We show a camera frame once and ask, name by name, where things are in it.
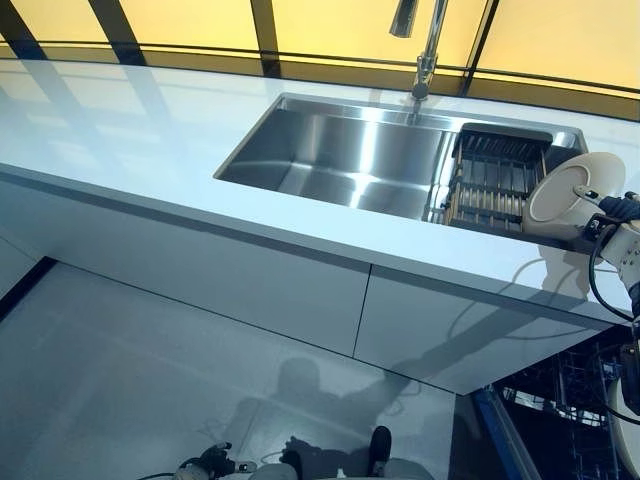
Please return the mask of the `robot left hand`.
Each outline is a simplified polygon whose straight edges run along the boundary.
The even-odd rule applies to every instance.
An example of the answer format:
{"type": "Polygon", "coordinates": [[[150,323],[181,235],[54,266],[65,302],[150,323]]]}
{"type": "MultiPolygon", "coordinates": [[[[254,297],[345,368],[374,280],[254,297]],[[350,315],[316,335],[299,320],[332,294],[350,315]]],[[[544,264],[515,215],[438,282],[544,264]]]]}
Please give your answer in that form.
{"type": "Polygon", "coordinates": [[[210,478],[221,478],[235,473],[249,473],[247,463],[231,460],[228,456],[232,444],[221,442],[205,450],[200,456],[201,467],[210,478]]]}

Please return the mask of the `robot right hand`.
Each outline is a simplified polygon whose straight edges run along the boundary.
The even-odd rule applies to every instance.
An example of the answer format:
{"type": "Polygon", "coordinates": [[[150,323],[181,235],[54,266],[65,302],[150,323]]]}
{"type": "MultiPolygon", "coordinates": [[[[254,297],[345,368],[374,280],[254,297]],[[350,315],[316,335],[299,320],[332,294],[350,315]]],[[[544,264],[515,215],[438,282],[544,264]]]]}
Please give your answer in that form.
{"type": "Polygon", "coordinates": [[[604,214],[621,222],[638,220],[639,194],[628,191],[623,197],[602,196],[585,185],[573,187],[573,192],[579,198],[596,205],[604,214]]]}

